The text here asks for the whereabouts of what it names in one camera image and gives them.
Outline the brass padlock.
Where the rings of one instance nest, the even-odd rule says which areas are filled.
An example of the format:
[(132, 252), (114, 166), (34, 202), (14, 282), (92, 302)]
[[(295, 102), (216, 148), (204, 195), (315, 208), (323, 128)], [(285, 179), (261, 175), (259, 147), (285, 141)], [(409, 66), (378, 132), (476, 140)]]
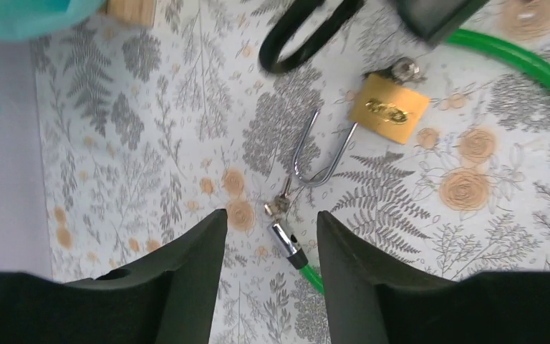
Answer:
[(294, 176), (301, 185), (308, 188), (319, 187), (327, 183), (334, 175), (358, 127), (363, 127), (394, 143), (406, 144), (429, 104), (429, 97), (403, 86), (402, 83), (394, 82), (375, 73), (370, 74), (347, 116), (347, 119), (352, 122), (352, 127), (322, 177), (320, 179), (307, 178), (302, 173), (300, 166), (301, 154), (320, 114), (319, 110), (314, 112), (306, 124), (294, 151)]

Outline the small silver cable-lock key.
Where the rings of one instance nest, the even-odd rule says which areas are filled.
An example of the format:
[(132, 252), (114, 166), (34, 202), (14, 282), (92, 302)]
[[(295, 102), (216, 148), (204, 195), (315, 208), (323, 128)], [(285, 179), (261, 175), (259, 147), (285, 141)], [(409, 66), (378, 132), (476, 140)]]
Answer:
[(291, 193), (291, 176), (284, 179), (284, 185), (279, 194), (277, 194), (270, 202), (264, 204), (264, 211), (267, 216), (273, 219), (281, 218), (287, 213), (290, 207)]

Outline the green cable lock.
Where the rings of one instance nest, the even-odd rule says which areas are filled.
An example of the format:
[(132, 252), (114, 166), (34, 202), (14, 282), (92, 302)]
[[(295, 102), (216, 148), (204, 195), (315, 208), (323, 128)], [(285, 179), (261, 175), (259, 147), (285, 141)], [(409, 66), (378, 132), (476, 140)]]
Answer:
[[(448, 43), (495, 57), (532, 77), (550, 91), (550, 63), (533, 52), (502, 39), (466, 29), (459, 29), (454, 32), (448, 39)], [(288, 252), (286, 258), (290, 264), (303, 275), (305, 280), (319, 294), (323, 295), (324, 284), (322, 278), (309, 264), (307, 256), (294, 235), (285, 231), (285, 221), (282, 217), (274, 219), (274, 224), (271, 225), (271, 233), (275, 240), (281, 244), (281, 248)]]

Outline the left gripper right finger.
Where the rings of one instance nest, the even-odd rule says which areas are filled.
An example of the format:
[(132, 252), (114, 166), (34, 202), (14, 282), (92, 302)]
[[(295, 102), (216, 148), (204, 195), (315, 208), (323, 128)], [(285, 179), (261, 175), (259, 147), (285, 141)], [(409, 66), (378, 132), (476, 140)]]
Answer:
[(550, 343), (550, 272), (454, 282), (390, 256), (328, 211), (317, 215), (333, 343)]

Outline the black padlock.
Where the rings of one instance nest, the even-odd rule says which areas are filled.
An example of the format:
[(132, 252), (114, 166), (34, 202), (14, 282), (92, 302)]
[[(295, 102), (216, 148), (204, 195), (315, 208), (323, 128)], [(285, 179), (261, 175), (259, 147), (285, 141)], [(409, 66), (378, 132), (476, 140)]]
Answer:
[[(434, 47), (452, 35), (471, 16), (484, 7), (481, 0), (392, 1), (402, 25), (409, 32)], [(268, 73), (284, 74), (312, 58), (365, 5), (363, 1), (342, 1), (304, 43), (281, 58), (286, 43), (301, 25), (324, 4), (323, 1), (293, 1), (266, 35), (259, 50), (259, 64)]]

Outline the dark small key bunch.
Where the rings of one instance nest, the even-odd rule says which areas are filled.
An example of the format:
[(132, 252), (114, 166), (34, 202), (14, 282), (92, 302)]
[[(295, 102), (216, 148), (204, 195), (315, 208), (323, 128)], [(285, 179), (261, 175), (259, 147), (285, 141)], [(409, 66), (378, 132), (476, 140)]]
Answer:
[(366, 72), (363, 74), (363, 78), (367, 79), (371, 75), (383, 77), (399, 85), (408, 82), (420, 83), (427, 80), (421, 73), (416, 61), (409, 57), (401, 57), (384, 69)]

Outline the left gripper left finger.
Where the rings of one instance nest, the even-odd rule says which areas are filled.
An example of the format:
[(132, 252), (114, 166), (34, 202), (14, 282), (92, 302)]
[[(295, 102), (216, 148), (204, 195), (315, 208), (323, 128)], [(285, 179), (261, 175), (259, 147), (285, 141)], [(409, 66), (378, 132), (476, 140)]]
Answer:
[(226, 211), (215, 210), (95, 279), (0, 272), (0, 343), (207, 343), (227, 231)]

